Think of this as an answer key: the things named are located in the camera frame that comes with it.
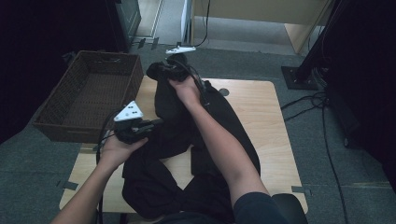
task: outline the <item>forearm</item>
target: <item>forearm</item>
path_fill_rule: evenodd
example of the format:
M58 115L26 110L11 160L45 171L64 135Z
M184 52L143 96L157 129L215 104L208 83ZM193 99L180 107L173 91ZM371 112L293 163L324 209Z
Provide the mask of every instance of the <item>forearm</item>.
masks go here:
M201 105L186 104L186 107L191 112L214 163L229 185L232 203L247 192L260 191L268 194L239 141L219 125Z
M90 223L113 172L114 169L99 163L81 189L51 223Z

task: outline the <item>hand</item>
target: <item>hand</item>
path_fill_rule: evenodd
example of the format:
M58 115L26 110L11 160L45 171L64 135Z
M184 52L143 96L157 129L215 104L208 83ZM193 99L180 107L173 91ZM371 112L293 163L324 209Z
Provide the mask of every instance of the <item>hand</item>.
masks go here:
M131 154L138 148L145 145L148 141L147 138L141 139L131 145L121 142L117 136L111 132L110 137L107 138L105 145L102 150L102 157L99 164L104 164L110 168L116 170L121 164L123 164Z
M200 92L192 77L187 77L182 82L169 79L169 83L175 88L178 98L185 106L201 104Z

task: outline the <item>black shirt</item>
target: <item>black shirt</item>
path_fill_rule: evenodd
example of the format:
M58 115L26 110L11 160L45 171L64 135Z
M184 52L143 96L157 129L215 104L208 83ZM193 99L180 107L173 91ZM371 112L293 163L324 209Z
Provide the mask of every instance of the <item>black shirt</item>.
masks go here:
M274 200L267 194L250 192L240 197L234 207L233 214L236 224L286 224L287 220L280 214ZM203 214L182 212L168 216L159 224L225 224Z

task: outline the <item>person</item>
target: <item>person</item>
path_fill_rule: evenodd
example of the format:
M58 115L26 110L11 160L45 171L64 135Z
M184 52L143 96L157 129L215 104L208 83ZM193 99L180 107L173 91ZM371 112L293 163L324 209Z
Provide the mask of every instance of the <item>person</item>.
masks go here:
M201 105L200 92L193 78L188 77L183 82L174 80L169 80L169 82L175 88L180 101L191 113L213 162L218 166L229 186L235 222L238 224L287 223L269 196L260 175L241 144L219 125ZM145 138L126 145L120 142L116 136L109 137L97 167L52 223L89 223L108 179L118 166L123 164L135 150L142 147L147 141L148 139ZM166 217L160 223L202 223L196 221L202 220L197 219L196 216L204 215L193 215L191 220L195 219L195 222L189 222L180 220L179 217L189 218L190 214L183 216L183 213L179 213L170 215L170 218Z

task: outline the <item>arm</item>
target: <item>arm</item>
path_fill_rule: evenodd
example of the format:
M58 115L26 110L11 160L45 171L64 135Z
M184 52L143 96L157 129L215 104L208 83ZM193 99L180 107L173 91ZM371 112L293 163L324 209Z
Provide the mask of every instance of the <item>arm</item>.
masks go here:
M90 223L108 179L135 150L142 147L147 141L148 139L145 138L126 145L120 142L116 136L109 137L104 145L99 164L81 189L51 223Z
M201 106L197 87L191 77L184 82L169 80L177 96L190 111L204 138L213 162L219 167L231 192L232 205L244 194L269 194L248 154L239 141L219 125Z

